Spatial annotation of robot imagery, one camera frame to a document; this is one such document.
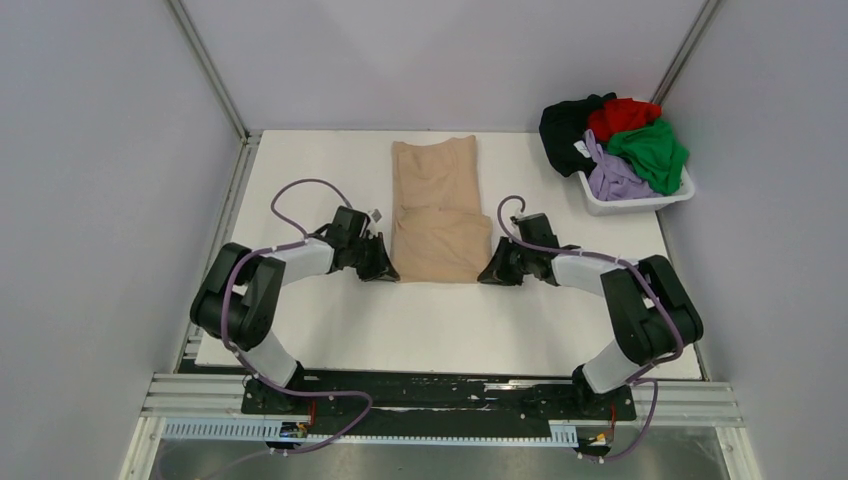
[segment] laundry basket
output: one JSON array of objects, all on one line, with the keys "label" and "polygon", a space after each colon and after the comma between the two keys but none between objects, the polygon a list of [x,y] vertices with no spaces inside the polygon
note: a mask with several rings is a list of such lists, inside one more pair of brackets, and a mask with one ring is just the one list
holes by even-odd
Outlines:
[{"label": "laundry basket", "polygon": [[686,167],[683,167],[683,172],[680,175],[680,188],[673,195],[656,198],[639,198],[636,200],[613,200],[609,202],[595,198],[592,195],[592,190],[589,188],[589,181],[586,179],[586,174],[583,172],[577,172],[577,174],[580,177],[580,185],[583,186],[586,210],[589,212],[589,215],[596,217],[619,215],[622,213],[653,212],[666,205],[689,200],[695,195],[695,184],[689,178]]}]

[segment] white tabletop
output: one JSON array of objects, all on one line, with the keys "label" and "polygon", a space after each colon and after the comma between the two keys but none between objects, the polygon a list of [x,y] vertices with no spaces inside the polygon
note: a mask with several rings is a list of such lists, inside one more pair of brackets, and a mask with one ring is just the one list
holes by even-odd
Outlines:
[{"label": "white tabletop", "polygon": [[[232,241],[250,248],[299,240],[274,217],[271,198],[304,177],[326,179],[353,207],[377,208],[391,248],[391,144],[428,145],[457,132],[265,131],[250,173]],[[560,244],[627,258],[667,255],[656,215],[592,217],[576,176],[548,164],[538,134],[477,136],[483,212],[495,220],[510,194],[527,200],[526,214],[546,213]],[[321,185],[300,185],[278,208],[307,230],[329,222],[339,200]],[[511,215],[516,204],[507,206]],[[501,232],[495,221],[492,244]],[[604,300],[532,277],[521,287],[430,283],[362,283],[353,270],[310,277],[280,294],[272,332],[306,368],[570,375],[613,340]],[[199,365],[237,365],[220,341],[204,336]],[[691,347],[652,372],[660,378],[700,378]]]}]

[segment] wire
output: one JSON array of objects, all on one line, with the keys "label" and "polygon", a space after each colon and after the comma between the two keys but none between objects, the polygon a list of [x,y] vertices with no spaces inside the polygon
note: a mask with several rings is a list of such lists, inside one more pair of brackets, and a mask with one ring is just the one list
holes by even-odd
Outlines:
[{"label": "wire", "polygon": [[302,226],[300,226],[299,223],[297,223],[294,220],[290,219],[289,217],[283,215],[282,213],[280,213],[279,210],[277,210],[277,200],[279,200],[280,197],[283,196],[283,194],[286,193],[286,191],[288,191],[290,188],[295,187],[295,186],[300,185],[300,184],[303,184],[303,183],[320,183],[321,185],[326,185],[327,187],[330,187],[334,192],[336,192],[336,195],[338,195],[342,199],[342,201],[344,202],[344,204],[347,208],[352,208],[352,207],[351,207],[350,202],[348,201],[347,197],[344,196],[344,194],[342,193],[341,190],[339,190],[332,183],[330,183],[326,180],[320,179],[320,178],[301,178],[300,180],[295,180],[294,182],[292,182],[292,183],[286,185],[285,187],[283,187],[282,189],[280,189],[280,191],[277,192],[276,195],[274,195],[273,200],[271,200],[271,212],[273,212],[274,215],[276,215],[277,218],[279,218],[280,220],[282,220],[282,221],[288,223],[289,225],[291,225],[292,227],[296,228],[301,233],[301,235],[303,235],[303,238],[305,239],[309,236],[309,233],[306,231],[306,229],[303,228]]},{"label": "wire", "polygon": [[[286,217],[285,215],[283,215],[282,213],[277,211],[277,208],[276,208],[277,200],[279,200],[279,198],[283,195],[283,193],[285,193],[290,188],[292,188],[296,185],[303,184],[303,183],[320,183],[322,185],[326,185],[326,186],[330,187],[342,199],[345,206],[347,206],[348,208],[352,208],[347,197],[344,196],[344,194],[341,192],[341,190],[336,188],[336,186],[331,184],[330,182],[328,182],[326,180],[322,180],[320,178],[304,178],[304,179],[296,180],[292,183],[289,183],[288,185],[286,185],[282,189],[280,189],[280,191],[277,192],[276,195],[274,195],[273,200],[271,200],[271,211],[274,213],[274,215],[279,217],[281,220],[288,223],[292,227],[296,228],[303,235],[303,240],[300,240],[298,242],[283,244],[283,245],[277,245],[277,246],[274,246],[274,247],[265,247],[265,248],[259,248],[259,249],[253,250],[252,252],[250,252],[247,255],[245,255],[244,257],[242,257],[241,260],[239,260],[236,263],[236,265],[233,267],[232,272],[230,272],[229,278],[227,278],[227,286],[224,289],[224,299],[223,299],[223,302],[222,302],[222,305],[221,305],[221,341],[223,342],[223,344],[227,348],[227,350],[230,350],[231,352],[233,352],[233,355],[235,355],[235,357],[238,359],[239,363],[241,363],[241,365],[244,368],[246,368],[247,371],[250,372],[254,378],[258,379],[259,381],[261,381],[262,383],[264,383],[268,387],[276,390],[279,393],[282,393],[284,395],[293,396],[293,397],[301,397],[301,398],[359,397],[359,398],[364,399],[367,402],[367,405],[365,406],[365,408],[362,410],[362,412],[356,418],[354,418],[344,428],[342,428],[341,430],[339,430],[338,432],[336,432],[334,435],[330,436],[330,438],[327,438],[326,440],[322,440],[321,442],[318,442],[316,444],[309,445],[309,446],[302,447],[302,448],[293,449],[293,450],[277,450],[277,449],[271,450],[271,453],[278,452],[278,453],[282,453],[285,456],[314,452],[316,450],[320,450],[324,447],[329,446],[331,443],[338,440],[339,437],[341,437],[345,433],[349,432],[350,429],[352,429],[359,422],[361,422],[362,419],[365,418],[366,415],[368,415],[368,412],[371,411],[371,407],[374,405],[374,400],[371,398],[371,395],[368,395],[366,392],[361,392],[361,391],[357,391],[357,390],[328,391],[328,392],[301,392],[301,391],[298,391],[298,390],[289,390],[288,388],[285,388],[285,386],[278,385],[273,380],[271,380],[270,378],[268,378],[265,375],[263,375],[262,373],[260,373],[256,369],[256,367],[254,367],[250,363],[250,361],[247,358],[245,358],[244,352],[242,352],[238,348],[238,346],[235,345],[234,343],[232,343],[232,341],[230,340],[230,335],[229,335],[229,331],[228,331],[228,327],[229,327],[228,317],[229,317],[229,311],[230,311],[230,301],[232,299],[233,287],[235,286],[236,277],[238,276],[241,269],[247,264],[247,262],[249,262],[251,259],[253,259],[253,258],[255,258],[259,255],[266,255],[266,254],[269,254],[269,253],[291,250],[293,248],[302,247],[302,246],[306,245],[306,240],[309,237],[309,233],[307,233],[306,229],[303,228],[296,221]],[[311,416],[310,423],[315,422],[314,414],[315,414],[315,410],[314,410],[314,406],[313,406],[313,408],[311,410],[311,415],[310,415]],[[215,477],[221,475],[222,473],[224,473],[225,471],[228,471],[231,468],[235,467],[236,465],[241,464],[242,462],[245,462],[247,460],[251,460],[253,458],[258,458],[260,456],[268,455],[268,453],[269,453],[268,450],[261,450],[261,451],[258,451],[258,452],[254,452],[254,453],[245,455],[244,457],[236,459],[232,463],[224,466],[223,468],[217,470],[216,472],[213,472],[212,474],[210,474],[206,477],[203,477],[201,480],[209,480],[209,479],[215,478]]]},{"label": "wire", "polygon": [[318,410],[318,405],[315,404],[315,400],[312,400],[312,405],[309,406],[309,423],[308,427],[315,425],[315,412]]},{"label": "wire", "polygon": [[589,251],[586,251],[586,250],[565,250],[565,249],[562,249],[562,248],[550,248],[550,247],[543,247],[541,245],[534,245],[532,243],[525,242],[524,240],[518,238],[517,236],[515,236],[515,234],[510,232],[506,228],[506,224],[503,221],[503,214],[502,214],[503,207],[506,204],[506,202],[508,202],[510,200],[519,200],[521,202],[521,212],[522,213],[524,213],[524,208],[527,206],[527,202],[525,202],[524,198],[521,197],[520,195],[509,195],[509,196],[505,197],[503,200],[501,200],[501,203],[498,204],[498,224],[501,226],[501,230],[503,230],[504,234],[506,234],[506,236],[509,237],[510,240],[517,243],[518,245],[521,245],[522,247],[529,248],[531,250],[537,250],[539,252],[554,253],[554,254],[557,254],[557,255],[568,255],[568,256],[572,256],[572,257],[597,258],[599,260],[604,260],[604,261],[607,261],[607,262],[610,262],[610,263],[621,265],[621,266],[625,267],[626,269],[630,270],[630,273],[633,274],[633,276],[636,278],[636,281],[639,282],[639,285],[642,286],[642,289],[645,291],[645,295],[647,295],[648,298],[650,298],[651,301],[654,302],[654,306],[657,308],[657,311],[660,312],[660,316],[665,321],[666,325],[668,326],[669,330],[671,331],[671,335],[674,337],[675,349],[674,349],[674,352],[671,355],[669,355],[667,357],[654,359],[654,361],[648,363],[647,365],[645,365],[644,367],[639,369],[636,373],[634,373],[633,375],[630,376],[630,378],[627,379],[627,383],[631,383],[631,382],[639,379],[639,377],[641,377],[645,373],[649,372],[654,366],[661,365],[663,363],[668,363],[668,362],[671,362],[673,360],[677,360],[678,358],[680,358],[681,355],[683,355],[684,344],[683,344],[683,337],[680,336],[680,331],[677,329],[677,326],[674,324],[674,321],[671,319],[671,316],[668,314],[668,311],[666,311],[662,302],[660,302],[660,299],[654,293],[653,289],[651,289],[651,286],[648,284],[648,281],[642,275],[642,272],[640,272],[639,269],[637,269],[635,265],[628,262],[627,260],[622,260],[620,258],[616,258],[616,257],[613,257],[612,255],[607,255],[607,254],[604,254],[604,253],[589,252]]},{"label": "wire", "polygon": [[521,202],[521,210],[520,210],[521,213],[524,213],[524,209],[527,206],[527,202],[520,195],[509,195],[509,196],[505,197],[503,200],[501,200],[501,203],[498,204],[498,224],[500,225],[501,230],[503,230],[503,232],[506,234],[507,237],[509,237],[510,240],[517,243],[518,245],[521,245],[525,248],[529,248],[531,250],[537,250],[537,251],[540,251],[540,252],[547,252],[547,253],[554,253],[554,254],[557,254],[557,255],[569,255],[569,256],[574,256],[574,257],[581,257],[582,256],[582,257],[589,257],[589,258],[597,258],[599,260],[604,260],[604,261],[611,262],[611,263],[614,263],[614,264],[617,264],[617,265],[621,265],[621,266],[627,268],[628,270],[630,270],[630,273],[632,273],[633,276],[636,278],[636,281],[639,282],[639,285],[642,286],[642,289],[645,291],[645,295],[647,295],[648,298],[650,298],[651,301],[654,302],[654,306],[657,308],[657,311],[660,312],[660,316],[663,318],[663,320],[665,321],[669,330],[671,331],[672,336],[674,337],[675,349],[674,349],[674,352],[671,355],[666,356],[666,357],[662,357],[662,358],[654,359],[654,361],[648,363],[647,365],[645,365],[644,367],[639,369],[636,373],[631,375],[630,378],[628,378],[626,380],[626,383],[630,384],[631,386],[641,385],[641,384],[644,384],[644,383],[653,383],[653,385],[654,385],[654,397],[653,397],[653,400],[651,401],[651,408],[650,408],[650,411],[648,412],[648,417],[645,419],[645,426],[642,427],[642,431],[639,432],[639,436],[636,437],[636,440],[634,440],[633,443],[630,444],[630,446],[627,447],[626,449],[624,449],[624,451],[621,452],[621,453],[617,453],[615,455],[609,455],[609,456],[606,456],[606,457],[603,457],[603,458],[588,456],[590,460],[597,461],[598,463],[612,462],[612,461],[615,461],[615,460],[620,460],[620,459],[626,457],[627,455],[629,455],[630,453],[632,453],[636,449],[636,447],[638,447],[639,444],[642,443],[642,440],[644,440],[644,438],[645,438],[645,434],[648,432],[648,427],[651,425],[651,420],[653,420],[653,418],[654,418],[654,411],[656,411],[656,408],[657,408],[657,400],[659,399],[659,384],[657,383],[656,379],[640,379],[640,377],[642,375],[644,375],[645,373],[647,373],[648,371],[650,371],[656,365],[668,363],[672,360],[676,360],[676,359],[680,358],[680,356],[683,355],[683,348],[684,348],[683,337],[681,337],[680,331],[677,329],[677,325],[674,324],[674,321],[672,321],[671,316],[668,314],[668,311],[666,311],[662,302],[660,302],[659,298],[654,293],[650,284],[648,284],[647,279],[645,279],[645,277],[642,275],[642,272],[640,272],[639,269],[637,269],[635,265],[628,262],[627,260],[622,260],[620,258],[616,258],[616,257],[613,257],[611,255],[606,255],[604,253],[589,252],[589,251],[585,251],[585,250],[564,250],[564,249],[561,249],[561,248],[549,248],[549,247],[543,247],[541,245],[533,245],[532,243],[525,242],[524,240],[518,238],[517,236],[515,236],[515,234],[510,232],[506,228],[506,224],[503,221],[503,207],[506,204],[506,202],[508,202],[510,200],[518,200],[518,201]]},{"label": "wire", "polygon": [[607,455],[605,457],[584,455],[584,457],[597,463],[614,462],[616,460],[621,460],[622,458],[633,453],[633,451],[636,450],[636,448],[642,443],[642,441],[645,440],[645,435],[648,433],[648,427],[651,426],[651,421],[654,419],[654,412],[657,409],[657,400],[659,400],[660,393],[660,385],[655,378],[641,378],[639,380],[634,381],[631,385],[635,387],[637,385],[642,385],[645,383],[650,383],[654,386],[654,396],[651,399],[651,409],[648,411],[648,416],[645,417],[645,425],[642,427],[642,430],[639,432],[639,435],[636,437],[636,440],[633,440],[633,443],[631,443],[622,452],[616,453],[615,455]]},{"label": "wire", "polygon": [[610,416],[610,428],[595,435],[590,440],[597,440],[598,437],[601,436],[604,436],[605,438],[609,437],[610,443],[615,440],[615,403],[610,404],[610,411],[612,412],[612,415]]}]

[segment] purple shirt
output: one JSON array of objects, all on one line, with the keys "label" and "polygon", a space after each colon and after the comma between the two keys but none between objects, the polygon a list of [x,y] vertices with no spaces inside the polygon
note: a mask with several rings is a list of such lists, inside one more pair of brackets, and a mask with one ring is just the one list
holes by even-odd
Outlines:
[{"label": "purple shirt", "polygon": [[589,174],[589,189],[598,200],[633,200],[636,198],[661,197],[653,191],[648,182],[636,175],[627,162],[620,157],[610,155],[595,141],[595,132],[591,129],[583,134],[583,141],[592,160],[598,164]]}]

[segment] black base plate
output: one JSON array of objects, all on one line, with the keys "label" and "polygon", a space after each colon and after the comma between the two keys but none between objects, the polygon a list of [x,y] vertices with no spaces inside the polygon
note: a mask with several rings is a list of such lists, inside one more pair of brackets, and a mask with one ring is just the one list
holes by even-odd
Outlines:
[{"label": "black base plate", "polygon": [[[510,380],[525,380],[513,389]],[[609,421],[611,405],[616,418],[634,420],[629,388],[610,395],[609,405],[591,412],[578,406],[578,388],[568,378],[453,375],[441,373],[299,371],[289,388],[301,391],[360,390],[374,399],[372,412],[353,430],[356,435],[436,437],[549,437],[549,420]],[[249,379],[242,413],[253,415],[305,415],[312,400],[286,398]],[[355,418],[365,406],[356,397],[315,399],[314,434],[333,434]],[[386,408],[408,410],[385,410]]]}]

